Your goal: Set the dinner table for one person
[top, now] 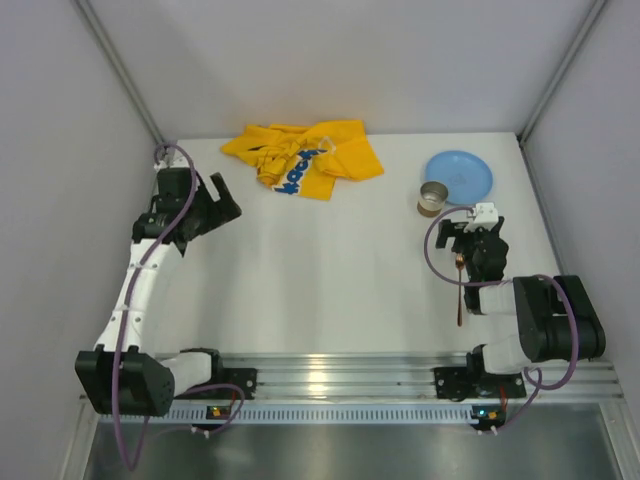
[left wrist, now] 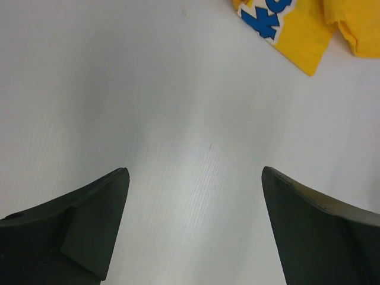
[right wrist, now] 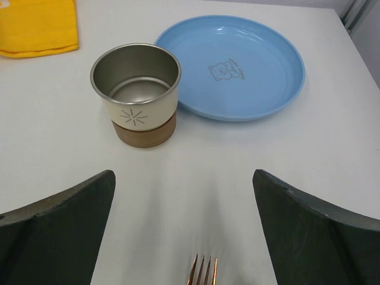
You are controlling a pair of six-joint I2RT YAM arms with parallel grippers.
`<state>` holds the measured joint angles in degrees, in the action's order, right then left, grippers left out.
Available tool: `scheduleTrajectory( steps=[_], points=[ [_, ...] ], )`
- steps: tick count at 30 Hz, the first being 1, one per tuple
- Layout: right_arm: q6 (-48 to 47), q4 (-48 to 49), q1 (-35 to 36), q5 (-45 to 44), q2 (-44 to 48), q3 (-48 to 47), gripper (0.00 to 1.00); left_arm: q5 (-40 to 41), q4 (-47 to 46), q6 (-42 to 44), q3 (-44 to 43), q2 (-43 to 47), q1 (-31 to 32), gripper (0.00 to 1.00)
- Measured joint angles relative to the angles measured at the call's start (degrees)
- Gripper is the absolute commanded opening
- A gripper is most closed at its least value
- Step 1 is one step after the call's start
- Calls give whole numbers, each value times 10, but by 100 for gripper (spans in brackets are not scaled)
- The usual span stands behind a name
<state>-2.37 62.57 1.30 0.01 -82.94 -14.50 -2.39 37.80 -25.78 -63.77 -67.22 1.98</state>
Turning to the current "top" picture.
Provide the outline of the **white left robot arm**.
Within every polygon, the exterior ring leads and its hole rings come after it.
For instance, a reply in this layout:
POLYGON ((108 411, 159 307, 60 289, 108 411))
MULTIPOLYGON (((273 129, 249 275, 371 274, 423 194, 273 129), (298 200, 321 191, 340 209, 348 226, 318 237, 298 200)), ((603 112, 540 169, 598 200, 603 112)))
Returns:
POLYGON ((126 276, 111 317, 93 349, 79 352, 74 365, 99 414, 161 417, 175 398, 226 377, 215 349, 191 348, 161 360, 155 348, 157 316, 188 243, 242 214, 222 175, 210 179, 217 199, 189 168, 160 170, 152 207, 134 223, 126 276))

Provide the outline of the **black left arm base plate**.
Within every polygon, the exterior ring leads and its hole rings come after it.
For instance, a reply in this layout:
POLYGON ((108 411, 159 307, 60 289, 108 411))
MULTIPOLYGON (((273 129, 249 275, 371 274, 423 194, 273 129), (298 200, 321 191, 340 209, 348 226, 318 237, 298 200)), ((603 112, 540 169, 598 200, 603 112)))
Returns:
MULTIPOLYGON (((257 387, 258 370, 255 368, 224 367, 222 374, 204 383, 204 386, 214 384, 232 384, 239 387, 246 400, 253 400, 257 387)), ((180 400, 239 400, 240 395, 232 389, 223 388, 207 391, 185 393, 178 396, 180 400)))

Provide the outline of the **yellow Pikachu cloth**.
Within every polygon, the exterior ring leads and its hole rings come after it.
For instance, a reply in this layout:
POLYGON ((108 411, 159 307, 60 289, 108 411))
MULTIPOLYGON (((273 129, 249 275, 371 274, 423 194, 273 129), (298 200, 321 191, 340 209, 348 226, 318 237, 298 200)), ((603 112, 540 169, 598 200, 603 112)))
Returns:
POLYGON ((269 190, 314 200, 328 201, 338 179, 359 182, 384 174, 360 120, 249 125, 221 152, 254 168, 269 190))

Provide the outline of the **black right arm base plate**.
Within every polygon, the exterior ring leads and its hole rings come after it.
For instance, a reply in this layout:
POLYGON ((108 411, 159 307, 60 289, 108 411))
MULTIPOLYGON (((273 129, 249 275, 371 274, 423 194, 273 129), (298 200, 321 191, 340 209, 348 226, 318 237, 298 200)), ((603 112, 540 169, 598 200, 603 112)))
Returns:
POLYGON ((466 367, 433 369, 438 399, 462 402, 467 399, 525 398, 526 388, 521 374, 494 375, 471 373, 466 367))

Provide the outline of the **steel cup with cork base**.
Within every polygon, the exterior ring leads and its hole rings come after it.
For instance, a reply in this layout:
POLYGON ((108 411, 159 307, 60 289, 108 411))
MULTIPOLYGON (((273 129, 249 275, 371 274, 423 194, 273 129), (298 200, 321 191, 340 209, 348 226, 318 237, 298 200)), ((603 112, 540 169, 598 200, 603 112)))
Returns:
POLYGON ((425 217, 439 215, 448 199, 448 188, 438 181, 427 181, 419 189, 417 211, 425 217))

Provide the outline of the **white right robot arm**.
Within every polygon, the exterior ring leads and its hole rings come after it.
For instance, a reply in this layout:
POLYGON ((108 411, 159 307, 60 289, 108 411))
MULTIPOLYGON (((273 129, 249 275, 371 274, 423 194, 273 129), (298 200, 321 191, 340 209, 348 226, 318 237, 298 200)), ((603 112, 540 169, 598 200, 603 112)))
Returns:
POLYGON ((442 220, 435 247, 453 241, 459 302, 471 315, 509 316, 515 331, 476 347, 472 357, 487 374, 519 373, 535 364, 565 360, 572 365, 599 358, 606 336, 581 279, 539 274, 506 279, 509 245, 500 236, 504 218, 491 227, 442 220))

